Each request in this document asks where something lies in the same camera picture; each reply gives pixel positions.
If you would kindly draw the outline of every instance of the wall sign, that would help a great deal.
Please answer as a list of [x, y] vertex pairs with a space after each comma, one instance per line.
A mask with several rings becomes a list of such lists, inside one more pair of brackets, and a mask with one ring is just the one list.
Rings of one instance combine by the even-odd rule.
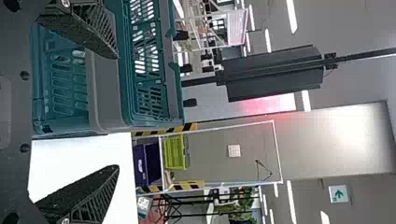
[[349, 203], [349, 193], [347, 185], [329, 186], [330, 202]]

